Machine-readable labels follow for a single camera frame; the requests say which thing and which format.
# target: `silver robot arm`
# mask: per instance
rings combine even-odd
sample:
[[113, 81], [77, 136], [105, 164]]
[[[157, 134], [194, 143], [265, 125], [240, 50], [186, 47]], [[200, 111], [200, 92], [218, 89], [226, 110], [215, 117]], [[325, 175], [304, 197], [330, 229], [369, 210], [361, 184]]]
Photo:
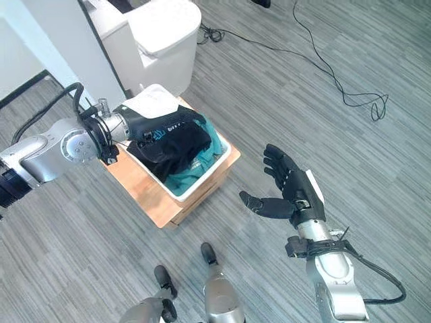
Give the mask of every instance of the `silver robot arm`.
[[[134, 105], [139, 105], [139, 96]], [[57, 121], [47, 132], [22, 141], [0, 152], [0, 206], [7, 208], [32, 189], [54, 180], [68, 169], [95, 157], [107, 165], [117, 161], [116, 143], [126, 140], [152, 145], [157, 134], [172, 126], [205, 119], [188, 108], [177, 106], [169, 111], [144, 106], [142, 115], [120, 105], [112, 113], [106, 101], [100, 101], [102, 115], [95, 107], [77, 118]]]
[[[365, 303], [391, 304], [405, 299], [405, 289], [385, 269], [363, 259], [344, 240], [343, 233], [329, 231], [326, 225], [324, 199], [310, 170], [304, 172], [282, 150], [267, 145], [264, 151], [265, 173], [275, 179], [282, 199], [258, 199], [242, 191], [240, 197], [253, 212], [273, 219], [289, 219], [299, 236], [288, 238], [289, 257], [306, 258], [306, 271], [315, 291], [324, 323], [369, 322]], [[338, 240], [333, 235], [343, 234]], [[354, 267], [346, 254], [376, 271], [401, 292], [394, 299], [362, 299], [354, 281]]]

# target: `cable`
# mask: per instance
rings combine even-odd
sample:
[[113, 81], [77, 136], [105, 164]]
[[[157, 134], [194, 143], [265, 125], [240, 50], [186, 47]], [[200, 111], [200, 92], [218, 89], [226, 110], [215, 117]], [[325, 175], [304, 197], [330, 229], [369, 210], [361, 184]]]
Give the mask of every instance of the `cable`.
[[63, 96], [66, 94], [76, 90], [75, 95], [73, 96], [73, 109], [76, 115], [79, 118], [79, 99], [81, 98], [82, 92], [84, 92], [84, 86], [79, 83], [73, 83], [66, 87], [63, 91], [61, 91], [54, 99], [52, 99], [42, 110], [39, 110], [37, 113], [33, 114], [33, 116], [28, 119], [13, 135], [12, 137], [12, 145], [15, 145], [21, 138], [21, 136], [26, 132], [28, 128], [30, 128], [33, 124], [39, 121], [53, 106], [56, 104]]
[[[213, 28], [207, 27], [204, 23], [201, 23], [201, 26], [200, 26], [200, 29], [203, 30], [203, 41], [198, 42], [198, 44], [199, 45], [206, 44], [208, 42], [208, 40], [212, 40], [213, 42], [219, 42], [219, 41], [221, 41], [224, 38], [225, 34], [231, 34], [231, 35], [233, 35], [235, 37], [238, 37], [238, 38], [240, 38], [242, 40], [245, 40], [246, 42], [250, 42], [251, 44], [256, 44], [256, 45], [262, 46], [262, 47], [267, 48], [269, 50], [279, 51], [279, 52], [288, 52], [290, 54], [299, 56], [299, 57], [305, 59], [306, 61], [308, 61], [309, 63], [313, 64], [317, 69], [319, 69], [323, 73], [329, 75], [333, 79], [335, 86], [337, 87], [337, 89], [342, 94], [343, 103], [346, 106], [361, 107], [361, 106], [367, 106], [369, 104], [372, 104], [371, 105], [371, 109], [370, 109], [371, 119], [373, 121], [378, 121], [378, 120], [383, 119], [385, 117], [385, 115], [386, 115], [386, 105], [387, 105], [387, 101], [389, 99], [389, 95], [388, 94], [380, 95], [378, 93], [373, 93], [373, 92], [366, 92], [366, 93], [359, 93], [359, 94], [347, 93], [344, 90], [343, 86], [341, 85], [341, 82], [335, 76], [335, 72], [334, 72], [332, 66], [330, 66], [330, 64], [319, 54], [319, 52], [318, 52], [318, 50], [316, 48], [316, 45], [314, 43], [314, 37], [313, 37], [313, 35], [311, 33], [311, 30], [309, 28], [307, 28], [302, 22], [300, 22], [298, 20], [298, 18], [296, 17], [296, 6], [297, 6], [297, 4], [298, 4], [298, 1], [295, 0], [294, 7], [293, 7], [293, 10], [292, 10], [294, 19], [295, 19], [295, 21], [298, 24], [300, 24], [301, 27], [303, 27], [310, 34], [311, 44], [312, 44], [312, 47], [314, 49], [314, 52], [316, 53], [316, 55], [318, 56], [318, 58], [320, 59], [320, 61], [322, 61], [329, 68], [329, 70], [326, 70], [326, 69], [320, 67], [312, 59], [310, 59], [309, 57], [305, 56], [304, 54], [301, 54], [300, 52], [295, 52], [294, 50], [289, 50], [289, 49], [286, 49], [286, 48], [272, 47], [272, 46], [263, 44], [261, 42], [257, 42], [255, 40], [250, 40], [248, 38], [245, 38], [245, 37], [243, 37], [241, 35], [236, 34], [235, 32], [231, 32], [230, 30], [226, 30], [226, 29], [213, 29]], [[369, 101], [367, 101], [365, 103], [361, 103], [361, 104], [350, 104], [350, 103], [347, 103], [347, 101], [346, 101], [346, 98], [349, 97], [349, 96], [375, 96], [376, 98], [372, 99], [372, 100], [369, 100]], [[382, 107], [381, 108], [378, 107], [378, 105], [376, 103], [377, 101], [381, 101], [382, 102]]]
[[361, 262], [369, 269], [376, 272], [377, 274], [379, 274], [380, 276], [388, 280], [390, 283], [392, 283], [394, 286], [396, 286], [398, 290], [400, 290], [401, 292], [400, 296], [392, 299], [366, 298], [364, 299], [365, 304], [369, 304], [369, 305], [395, 304], [395, 303], [399, 303], [400, 301], [403, 301], [407, 297], [407, 292], [403, 284], [401, 283], [401, 281], [399, 281], [389, 271], [365, 259], [361, 254], [358, 254], [348, 240], [311, 242], [311, 244], [308, 245], [307, 259], [314, 258], [317, 256], [322, 256], [330, 252], [346, 252], [352, 255], [354, 258], [358, 259], [359, 262]]

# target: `gray carpet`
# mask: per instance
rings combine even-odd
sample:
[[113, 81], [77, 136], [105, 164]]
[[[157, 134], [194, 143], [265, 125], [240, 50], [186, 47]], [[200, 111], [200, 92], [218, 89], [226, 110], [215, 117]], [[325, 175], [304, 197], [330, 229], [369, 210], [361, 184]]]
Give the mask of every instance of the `gray carpet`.
[[[289, 1], [198, 1], [206, 24], [315, 58]], [[367, 258], [405, 285], [400, 304], [368, 306], [371, 322], [431, 322], [431, 6], [427, 1], [302, 1], [298, 18], [349, 92], [388, 93], [387, 116], [343, 105], [327, 76], [292, 55], [231, 36], [197, 49], [184, 98], [242, 152], [232, 175], [174, 230], [159, 230], [94, 161], [16, 203], [0, 224], [2, 322], [118, 322], [157, 290], [164, 264], [178, 286], [178, 322], [204, 319], [211, 242], [237, 288], [247, 322], [320, 322], [303, 260], [289, 259], [285, 221], [259, 218], [238, 198], [246, 188], [279, 196], [263, 173], [270, 142], [313, 170], [331, 227], [345, 228]], [[60, 88], [41, 81], [0, 110], [0, 149]], [[71, 115], [64, 99], [28, 134]], [[396, 288], [355, 262], [366, 297]]]

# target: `teal cloth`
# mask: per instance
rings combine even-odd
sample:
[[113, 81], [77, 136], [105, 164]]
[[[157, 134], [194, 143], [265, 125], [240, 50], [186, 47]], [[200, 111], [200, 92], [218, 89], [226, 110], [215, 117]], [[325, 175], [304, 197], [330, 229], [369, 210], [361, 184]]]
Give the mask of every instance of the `teal cloth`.
[[215, 155], [221, 155], [223, 153], [222, 143], [217, 136], [214, 126], [208, 119], [206, 119], [206, 121], [206, 124], [201, 124], [198, 121], [195, 122], [211, 137], [211, 144], [208, 149], [200, 151], [191, 162], [188, 169], [178, 174], [169, 175], [164, 183], [175, 196], [180, 196], [188, 190], [193, 183], [214, 165], [216, 162]]

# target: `white wall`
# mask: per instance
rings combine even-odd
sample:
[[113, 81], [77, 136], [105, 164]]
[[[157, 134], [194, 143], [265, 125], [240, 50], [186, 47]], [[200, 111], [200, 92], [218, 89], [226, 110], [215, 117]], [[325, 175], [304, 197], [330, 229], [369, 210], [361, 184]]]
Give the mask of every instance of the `white wall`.
[[42, 63], [0, 17], [0, 100], [44, 70]]
[[80, 81], [94, 102], [112, 107], [124, 93], [77, 0], [0, 0], [5, 19], [63, 87]]

